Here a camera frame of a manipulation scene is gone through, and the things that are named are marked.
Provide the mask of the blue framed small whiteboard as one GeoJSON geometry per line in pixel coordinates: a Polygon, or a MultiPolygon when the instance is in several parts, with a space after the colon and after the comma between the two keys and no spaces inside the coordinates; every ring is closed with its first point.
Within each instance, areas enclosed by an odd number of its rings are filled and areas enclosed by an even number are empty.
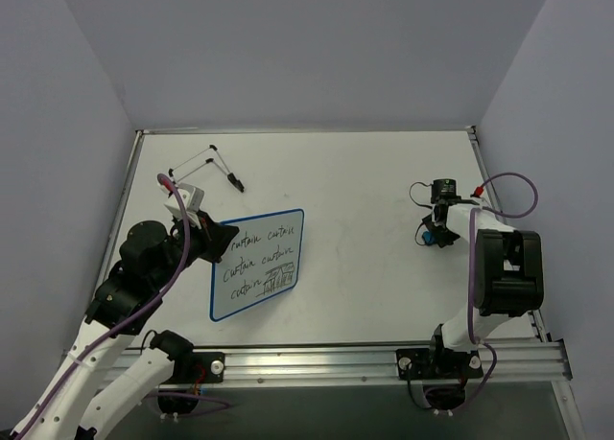
{"type": "Polygon", "coordinates": [[[212,321],[220,322],[296,286],[304,217],[304,211],[296,208],[223,222],[239,232],[211,269],[212,321]]]}

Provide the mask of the blue whiteboard eraser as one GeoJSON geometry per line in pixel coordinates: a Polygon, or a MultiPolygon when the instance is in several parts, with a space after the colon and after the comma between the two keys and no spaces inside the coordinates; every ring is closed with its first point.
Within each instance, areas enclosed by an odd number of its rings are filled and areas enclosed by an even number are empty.
{"type": "Polygon", "coordinates": [[[437,244],[437,237],[436,237],[436,235],[435,235],[433,232],[431,232],[431,231],[424,231],[424,232],[421,234],[421,238],[422,238],[423,244],[424,244],[425,246],[432,246],[432,245],[437,244]]]}

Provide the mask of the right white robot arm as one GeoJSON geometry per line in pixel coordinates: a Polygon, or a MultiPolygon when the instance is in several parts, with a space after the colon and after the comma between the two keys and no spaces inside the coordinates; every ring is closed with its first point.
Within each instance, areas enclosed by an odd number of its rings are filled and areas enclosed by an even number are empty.
{"type": "Polygon", "coordinates": [[[445,376],[460,365],[460,352],[486,345],[502,324],[541,308],[545,296],[541,238],[508,224],[535,210],[538,190],[519,173],[495,174],[468,198],[459,195],[452,178],[436,179],[426,187],[430,202],[418,206],[428,214],[416,229],[416,243],[439,248],[460,240],[468,244],[466,303],[455,317],[438,326],[440,342],[425,354],[429,369],[445,376]],[[509,214],[486,202],[486,186],[504,177],[518,178],[529,186],[532,201],[527,210],[509,214]]]}

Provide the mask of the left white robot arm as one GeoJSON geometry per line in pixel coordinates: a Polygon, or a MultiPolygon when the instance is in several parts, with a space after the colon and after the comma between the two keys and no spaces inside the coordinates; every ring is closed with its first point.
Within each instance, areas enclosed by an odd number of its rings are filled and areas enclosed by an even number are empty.
{"type": "Polygon", "coordinates": [[[119,249],[120,259],[96,289],[56,375],[32,410],[13,428],[13,439],[71,439],[100,384],[123,351],[162,304],[180,273],[197,259],[218,263],[238,235],[233,225],[203,211],[196,225],[167,228],[138,222],[119,249]]]}

